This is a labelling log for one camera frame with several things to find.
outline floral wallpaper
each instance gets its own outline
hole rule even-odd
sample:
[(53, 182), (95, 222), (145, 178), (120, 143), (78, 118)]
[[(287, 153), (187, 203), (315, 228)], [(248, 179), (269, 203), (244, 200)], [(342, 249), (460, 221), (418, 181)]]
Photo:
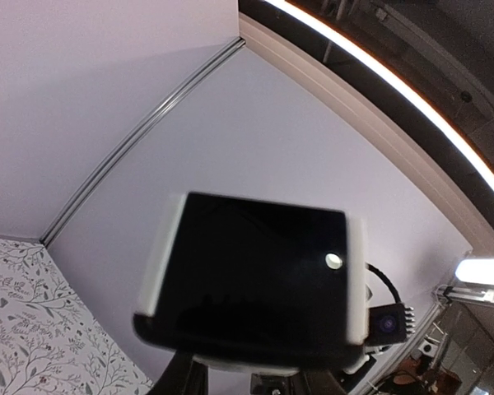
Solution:
[(42, 245), (0, 239), (0, 394), (139, 395), (150, 386)]

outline wire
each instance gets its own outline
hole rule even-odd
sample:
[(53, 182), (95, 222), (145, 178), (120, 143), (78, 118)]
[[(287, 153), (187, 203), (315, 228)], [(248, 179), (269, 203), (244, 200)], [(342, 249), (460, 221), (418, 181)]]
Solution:
[(367, 269), (375, 274), (383, 283), (385, 286), (388, 287), (389, 292), (392, 294), (394, 297), (395, 303), (402, 303), (401, 301), (401, 296), (398, 294), (397, 288), (395, 288), (394, 284), (392, 281), (389, 280), (389, 278), (377, 267), (367, 263), (366, 264)]

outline black device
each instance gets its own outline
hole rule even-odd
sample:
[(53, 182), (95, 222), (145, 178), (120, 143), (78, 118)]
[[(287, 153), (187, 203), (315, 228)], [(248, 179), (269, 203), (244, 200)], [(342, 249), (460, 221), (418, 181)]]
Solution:
[[(253, 395), (347, 395), (328, 370), (298, 372), (292, 376), (253, 374)], [(165, 373), (148, 395), (208, 395), (208, 368), (191, 355), (176, 352)]]
[(415, 327), (413, 309), (403, 303), (373, 307), (370, 312), (367, 346), (387, 346), (402, 343)]
[(133, 320), (143, 340), (300, 369), (362, 356), (362, 234), (343, 212), (205, 193), (167, 211)]

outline led light strip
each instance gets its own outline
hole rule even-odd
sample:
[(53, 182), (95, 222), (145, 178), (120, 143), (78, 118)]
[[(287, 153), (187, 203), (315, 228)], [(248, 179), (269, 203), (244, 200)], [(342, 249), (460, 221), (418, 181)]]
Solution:
[(455, 275), (462, 282), (494, 286), (494, 258), (464, 259)]
[(276, 8), (295, 17), (300, 22), (308, 25), (311, 29), (316, 30), (328, 40), (333, 41), (340, 48), (360, 60), (371, 71), (376, 73), (383, 80), (388, 82), (397, 92), (404, 96), (410, 103), (421, 111), (434, 125), (436, 125), (443, 134), (454, 144), (465, 158), (472, 164), (474, 169), (482, 176), (488, 186), (494, 192), (494, 173), (488, 168), (487, 164), (479, 157), (476, 151), (461, 137), (461, 135), (416, 91), (406, 84), (403, 80), (393, 74), (386, 66), (373, 58), (364, 49), (360, 48), (349, 39), (336, 32), (323, 22), (314, 18), (300, 8), (293, 6), (284, 0), (265, 0), (274, 5)]

